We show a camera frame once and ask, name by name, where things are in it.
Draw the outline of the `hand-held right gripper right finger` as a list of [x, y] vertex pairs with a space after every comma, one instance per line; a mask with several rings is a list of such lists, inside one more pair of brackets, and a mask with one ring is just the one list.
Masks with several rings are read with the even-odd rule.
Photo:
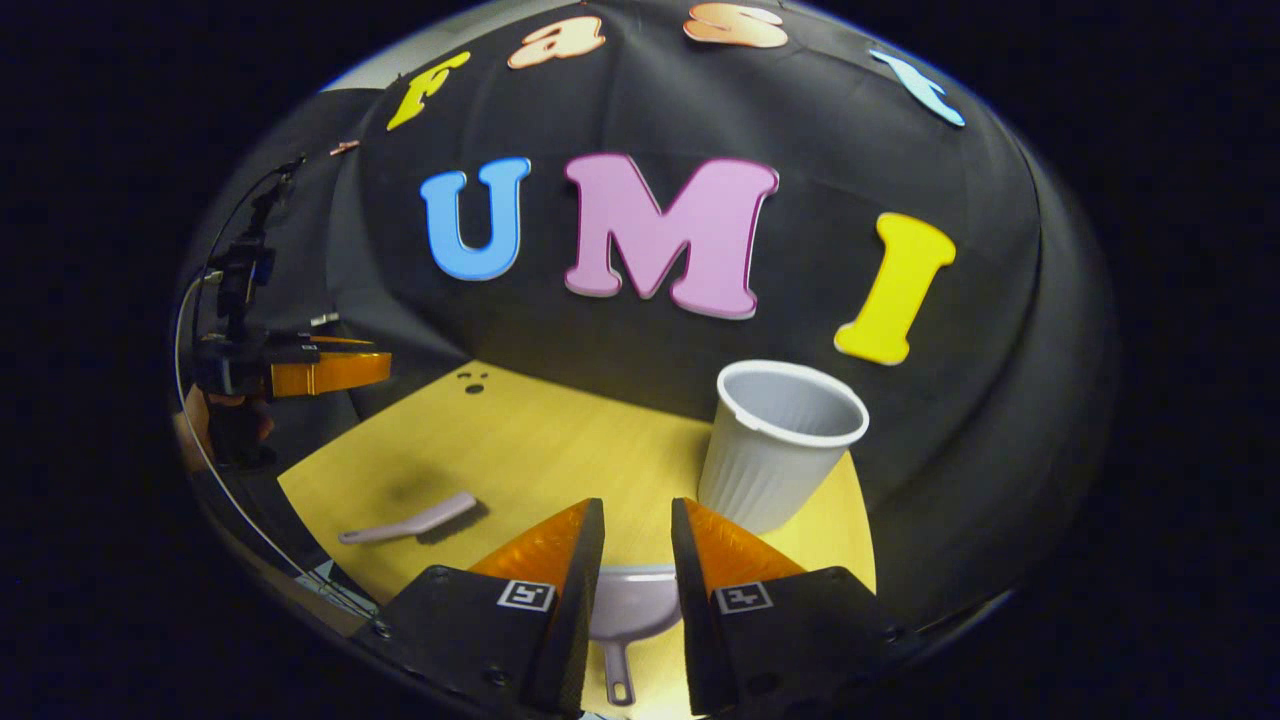
[[902, 666], [902, 624], [846, 568], [808, 571], [691, 498], [671, 505], [689, 703], [833, 717]]

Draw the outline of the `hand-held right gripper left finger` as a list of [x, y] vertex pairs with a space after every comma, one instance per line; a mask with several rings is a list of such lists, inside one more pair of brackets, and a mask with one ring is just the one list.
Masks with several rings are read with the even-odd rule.
[[605, 523], [599, 498], [470, 569], [433, 565], [372, 623], [372, 652], [448, 717], [577, 717]]

